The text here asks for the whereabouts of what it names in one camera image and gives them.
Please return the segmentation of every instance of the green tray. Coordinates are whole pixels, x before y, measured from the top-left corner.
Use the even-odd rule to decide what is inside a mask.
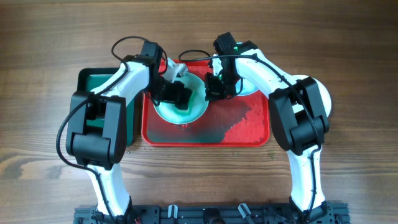
[[[102,85],[119,68],[84,68],[79,73],[77,90],[90,91],[95,87]],[[134,99],[126,107],[127,121],[127,145],[131,145],[134,137]],[[103,128],[104,120],[96,119],[94,121],[86,120],[87,125]]]

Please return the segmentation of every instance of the wooden table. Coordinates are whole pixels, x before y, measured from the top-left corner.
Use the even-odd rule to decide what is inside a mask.
[[[71,223],[75,207],[96,203],[88,176],[55,153],[82,68],[118,66],[110,47],[127,35],[175,58],[212,52],[227,31],[325,84],[327,200],[349,203],[352,223],[398,223],[396,1],[0,2],[0,223]],[[273,136],[259,148],[154,148],[136,133],[122,161],[135,204],[288,201],[289,162]]]

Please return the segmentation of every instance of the wooden surface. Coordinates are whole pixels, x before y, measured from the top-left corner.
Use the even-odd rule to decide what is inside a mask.
[[[349,203],[352,223],[398,223],[396,1],[0,2],[0,223],[71,223],[75,207],[96,203],[88,176],[55,153],[82,68],[118,66],[110,47],[127,35],[177,57],[211,52],[226,31],[325,84],[327,200]],[[122,167],[135,204],[288,202],[292,188],[273,136],[260,148],[220,149],[153,148],[137,135]]]

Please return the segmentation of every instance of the red tray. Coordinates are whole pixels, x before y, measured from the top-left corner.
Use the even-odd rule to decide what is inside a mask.
[[[190,73],[204,80],[206,72],[213,72],[207,63],[186,64]],[[163,120],[156,113],[153,103],[144,96],[141,131],[145,141],[160,147],[261,146],[270,134],[268,100],[257,91],[232,100],[212,101],[196,121],[176,125]]]

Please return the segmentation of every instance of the round plate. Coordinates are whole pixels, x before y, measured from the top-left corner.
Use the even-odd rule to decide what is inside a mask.
[[[161,102],[159,106],[155,106],[157,114],[165,121],[172,124],[188,124],[206,111],[209,101],[205,100],[206,91],[205,83],[194,74],[186,73],[183,77],[177,77],[176,81],[182,82],[186,88],[192,90],[192,96],[188,103],[188,110],[178,110],[172,103]]]
[[[236,92],[239,92],[239,90],[241,90],[241,80],[239,79],[239,81],[236,83],[235,85],[236,88]],[[255,93],[258,90],[258,88],[249,80],[247,79],[243,79],[243,89],[242,92],[240,94],[238,94],[238,96],[248,96],[252,93]]]

